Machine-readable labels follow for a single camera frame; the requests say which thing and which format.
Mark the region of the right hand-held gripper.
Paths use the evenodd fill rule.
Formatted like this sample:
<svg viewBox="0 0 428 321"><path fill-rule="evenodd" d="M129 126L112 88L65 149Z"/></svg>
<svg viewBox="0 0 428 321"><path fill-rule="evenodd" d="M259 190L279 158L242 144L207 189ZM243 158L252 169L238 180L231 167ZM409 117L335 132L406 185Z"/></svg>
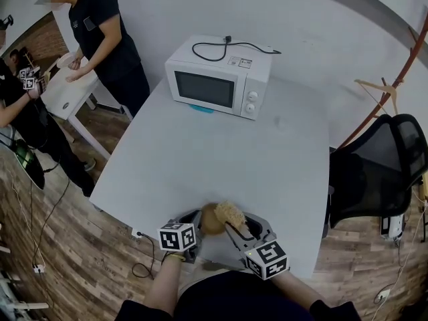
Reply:
<svg viewBox="0 0 428 321"><path fill-rule="evenodd" d="M239 249L245 268L262 280L269 280L289 271L288 255L272 234L270 224L251 213L244 213L244 216L246 224L238 229L226 224L225 230Z"/></svg>

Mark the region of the brown wooden bowl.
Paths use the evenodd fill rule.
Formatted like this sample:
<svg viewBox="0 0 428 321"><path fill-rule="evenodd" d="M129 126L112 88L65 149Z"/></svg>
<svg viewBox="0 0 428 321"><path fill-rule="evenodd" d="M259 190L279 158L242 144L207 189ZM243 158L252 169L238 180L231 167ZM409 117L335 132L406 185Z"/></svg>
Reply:
<svg viewBox="0 0 428 321"><path fill-rule="evenodd" d="M225 231L225 226L215 214L216 203L208 203L201 210L201 231L205 235L219 235Z"/></svg>

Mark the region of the yellow sponge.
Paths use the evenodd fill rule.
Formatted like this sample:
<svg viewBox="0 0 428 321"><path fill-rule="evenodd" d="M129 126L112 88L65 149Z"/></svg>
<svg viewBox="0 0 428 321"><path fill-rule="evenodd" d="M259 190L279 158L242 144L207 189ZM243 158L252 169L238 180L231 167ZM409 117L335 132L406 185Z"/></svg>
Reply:
<svg viewBox="0 0 428 321"><path fill-rule="evenodd" d="M218 203L214 208L214 214L222 226L230 224L236 230L248 230L247 220L244 213L229 201Z"/></svg>

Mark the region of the person's left forearm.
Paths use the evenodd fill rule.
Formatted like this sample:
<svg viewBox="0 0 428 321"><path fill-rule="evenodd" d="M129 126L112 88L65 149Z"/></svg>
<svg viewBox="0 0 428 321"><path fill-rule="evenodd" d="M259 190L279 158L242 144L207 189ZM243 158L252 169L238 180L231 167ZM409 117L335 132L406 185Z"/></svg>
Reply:
<svg viewBox="0 0 428 321"><path fill-rule="evenodd" d="M181 252L165 256L160 271L144 297L142 303L144 306L173 315L177 305L181 266L184 260L184 253Z"/></svg>

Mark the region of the person's grey trouser leg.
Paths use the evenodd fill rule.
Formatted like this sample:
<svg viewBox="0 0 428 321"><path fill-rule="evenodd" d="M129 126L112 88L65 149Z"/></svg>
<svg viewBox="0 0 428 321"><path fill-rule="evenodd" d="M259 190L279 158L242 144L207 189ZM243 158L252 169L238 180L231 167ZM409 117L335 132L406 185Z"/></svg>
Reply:
<svg viewBox="0 0 428 321"><path fill-rule="evenodd" d="M243 272L249 274L250 270L240 269L213 261L204 262L198 265L180 284L178 289L178 298L180 298L191 286L194 286L207 278L227 272Z"/></svg>

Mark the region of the black mesh office chair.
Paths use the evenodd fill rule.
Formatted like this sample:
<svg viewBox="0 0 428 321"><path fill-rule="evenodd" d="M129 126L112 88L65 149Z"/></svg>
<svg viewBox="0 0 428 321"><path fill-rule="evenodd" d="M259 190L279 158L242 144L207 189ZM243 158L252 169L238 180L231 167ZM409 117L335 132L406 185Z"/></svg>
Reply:
<svg viewBox="0 0 428 321"><path fill-rule="evenodd" d="M428 142L414 116L382 115L355 141L330 153L326 222L396 217L428 171Z"/></svg>

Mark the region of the white device on floor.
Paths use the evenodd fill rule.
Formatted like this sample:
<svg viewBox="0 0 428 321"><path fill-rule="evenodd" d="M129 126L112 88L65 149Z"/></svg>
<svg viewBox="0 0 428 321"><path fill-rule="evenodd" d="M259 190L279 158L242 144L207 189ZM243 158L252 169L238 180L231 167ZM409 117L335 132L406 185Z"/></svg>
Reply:
<svg viewBox="0 0 428 321"><path fill-rule="evenodd" d="M380 235L387 241L398 241L404 230L404 215L380 218Z"/></svg>

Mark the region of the white floor socket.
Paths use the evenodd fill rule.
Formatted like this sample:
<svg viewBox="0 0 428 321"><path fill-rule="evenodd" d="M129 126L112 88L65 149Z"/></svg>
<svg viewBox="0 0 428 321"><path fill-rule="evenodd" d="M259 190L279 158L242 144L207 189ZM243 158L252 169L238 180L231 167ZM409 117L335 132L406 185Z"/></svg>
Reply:
<svg viewBox="0 0 428 321"><path fill-rule="evenodd" d="M374 298L373 302L374 304L380 304L381 302L385 301L390 294L391 290L390 289L384 289L381 290Z"/></svg>

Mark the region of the brown wooden coat rack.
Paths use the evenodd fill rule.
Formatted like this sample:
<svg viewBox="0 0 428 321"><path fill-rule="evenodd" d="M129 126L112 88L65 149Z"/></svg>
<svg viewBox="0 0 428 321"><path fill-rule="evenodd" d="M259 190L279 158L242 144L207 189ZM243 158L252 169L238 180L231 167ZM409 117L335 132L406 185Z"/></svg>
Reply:
<svg viewBox="0 0 428 321"><path fill-rule="evenodd" d="M407 61L405 62L403 68L399 72L398 76L395 78L393 84L391 85L396 90L397 88L404 83L405 76L411 69L413 63L417 59L419 52L421 51L423 44L425 43L425 38L428 34L428 10L426 12L426 16L423 20L423 24L421 26L421 31L419 35L416 37L415 33L413 32L413 29L411 26L408 26L409 33L414 41L413 47L410 47L409 50L409 57L407 58ZM384 78L381 78L382 84L380 86L386 86L387 84L386 80ZM373 90L371 88L367 88L367 90L378 100L381 102L383 107L385 107L385 104L388 101L392 100L390 99L390 96L385 93L379 91L379 90ZM363 131L363 129L368 126L368 124L371 122L372 119L379 118L378 112L382 111L380 107L376 106L373 108L373 110L368 114L368 116L361 122L361 124L339 145L338 149L345 147L349 143L351 143L352 140L356 138L356 136Z"/></svg>

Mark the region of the green and black bag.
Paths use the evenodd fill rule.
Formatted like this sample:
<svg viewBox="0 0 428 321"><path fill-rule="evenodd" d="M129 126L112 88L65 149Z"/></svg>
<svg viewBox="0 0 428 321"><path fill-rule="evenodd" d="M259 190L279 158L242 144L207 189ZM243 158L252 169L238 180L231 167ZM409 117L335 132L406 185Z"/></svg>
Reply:
<svg viewBox="0 0 428 321"><path fill-rule="evenodd" d="M45 187L44 172L34 152L27 146L23 139L17 139L13 143L13 152L34 185L43 190Z"/></svg>

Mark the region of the small white table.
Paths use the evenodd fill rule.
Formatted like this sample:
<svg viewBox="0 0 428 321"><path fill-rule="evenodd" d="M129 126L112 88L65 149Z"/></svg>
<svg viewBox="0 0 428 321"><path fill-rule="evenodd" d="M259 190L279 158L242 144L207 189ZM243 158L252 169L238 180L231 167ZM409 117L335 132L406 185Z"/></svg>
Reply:
<svg viewBox="0 0 428 321"><path fill-rule="evenodd" d="M67 82L66 78L71 75L69 68L60 69L49 81L46 91L41 99L47 110L54 116L68 121L99 154L106 160L110 153L96 140L90 131L78 120L76 114L80 108L87 104L91 110L98 106L113 108L115 111L125 112L130 116L128 109L121 106L118 101L104 87L95 72L74 82Z"/></svg>

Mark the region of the light wooden board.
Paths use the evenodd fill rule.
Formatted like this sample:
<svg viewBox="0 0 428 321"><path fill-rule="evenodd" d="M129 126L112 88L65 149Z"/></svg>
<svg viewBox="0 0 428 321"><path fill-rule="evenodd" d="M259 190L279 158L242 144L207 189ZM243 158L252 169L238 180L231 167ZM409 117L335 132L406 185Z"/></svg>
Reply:
<svg viewBox="0 0 428 321"><path fill-rule="evenodd" d="M428 172L424 173L422 183L419 185L418 197L422 201L428 201Z"/></svg>

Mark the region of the wooden clothes hanger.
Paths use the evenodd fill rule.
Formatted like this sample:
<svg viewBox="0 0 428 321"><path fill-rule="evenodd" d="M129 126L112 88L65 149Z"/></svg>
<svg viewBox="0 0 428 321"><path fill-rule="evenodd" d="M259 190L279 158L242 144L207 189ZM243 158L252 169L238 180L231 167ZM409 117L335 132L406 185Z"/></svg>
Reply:
<svg viewBox="0 0 428 321"><path fill-rule="evenodd" d="M377 103L377 106L381 108L381 110L385 113L388 114L388 112L385 110L385 108L383 107L383 105L381 104L380 101L378 101L368 90L367 88L371 88L373 90L379 90L383 93L385 93L385 95L389 95L390 99L392 100L392 105L393 105L393 110L395 112L395 115L397 116L399 114L398 108L397 108L397 91L394 87L392 87L391 85L386 85L386 86L380 86L377 84L373 84L364 80L359 80L359 79L355 79L354 81L355 83L357 83L358 85L360 85L362 87L362 89Z"/></svg>

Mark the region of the white plate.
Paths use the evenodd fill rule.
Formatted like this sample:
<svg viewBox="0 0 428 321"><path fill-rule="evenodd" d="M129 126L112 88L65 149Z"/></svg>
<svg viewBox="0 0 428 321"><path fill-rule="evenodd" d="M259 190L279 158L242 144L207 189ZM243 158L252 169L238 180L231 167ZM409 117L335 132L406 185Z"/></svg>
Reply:
<svg viewBox="0 0 428 321"><path fill-rule="evenodd" d="M69 52L63 55L56 63L59 69L67 68L76 59L75 52Z"/></svg>

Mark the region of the small wooden stand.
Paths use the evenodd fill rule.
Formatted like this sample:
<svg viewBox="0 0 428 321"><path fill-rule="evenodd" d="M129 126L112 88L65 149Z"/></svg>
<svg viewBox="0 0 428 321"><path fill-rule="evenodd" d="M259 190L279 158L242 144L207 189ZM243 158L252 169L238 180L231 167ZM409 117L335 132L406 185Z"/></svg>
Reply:
<svg viewBox="0 0 428 321"><path fill-rule="evenodd" d="M35 67L34 59L26 47L23 47L19 50L19 55L20 55L20 63L22 68L34 69Z"/></svg>

